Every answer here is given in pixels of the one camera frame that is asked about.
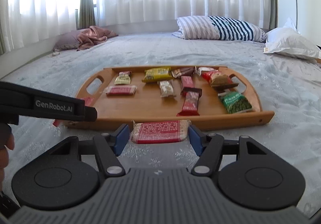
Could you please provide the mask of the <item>person's left hand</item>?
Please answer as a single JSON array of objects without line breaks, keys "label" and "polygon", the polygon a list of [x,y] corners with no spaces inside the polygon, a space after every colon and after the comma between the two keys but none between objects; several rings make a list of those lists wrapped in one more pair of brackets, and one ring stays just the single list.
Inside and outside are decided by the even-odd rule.
[{"label": "person's left hand", "polygon": [[15,147],[14,136],[11,131],[11,127],[8,124],[1,123],[1,189],[4,180],[4,169],[9,163],[9,150],[13,150]]}]

